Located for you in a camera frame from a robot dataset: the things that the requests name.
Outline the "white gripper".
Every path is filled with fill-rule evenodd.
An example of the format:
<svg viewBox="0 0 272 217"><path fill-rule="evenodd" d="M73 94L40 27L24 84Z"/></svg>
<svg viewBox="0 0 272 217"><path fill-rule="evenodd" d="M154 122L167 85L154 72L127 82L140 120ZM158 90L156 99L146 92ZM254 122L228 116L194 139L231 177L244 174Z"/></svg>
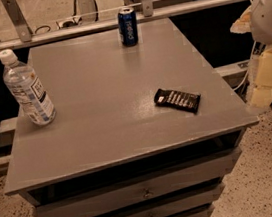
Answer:
<svg viewBox="0 0 272 217"><path fill-rule="evenodd" d="M232 24L230 31L236 34L251 32L251 12L251 7L247 7ZM259 61L250 99L251 106L257 108L265 108L272 103L272 46L266 48L267 45L254 42L249 58L251 62Z"/></svg>

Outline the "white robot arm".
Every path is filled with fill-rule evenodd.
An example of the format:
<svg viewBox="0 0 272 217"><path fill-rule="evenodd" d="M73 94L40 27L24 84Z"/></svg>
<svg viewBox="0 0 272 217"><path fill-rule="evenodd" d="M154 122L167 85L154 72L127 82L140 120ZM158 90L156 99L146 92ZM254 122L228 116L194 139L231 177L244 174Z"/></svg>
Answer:
<svg viewBox="0 0 272 217"><path fill-rule="evenodd" d="M247 100L251 106L265 108L272 103L272 0L252 0L250 7L232 24L236 34L250 32L252 39L265 46L259 56L250 57Z"/></svg>

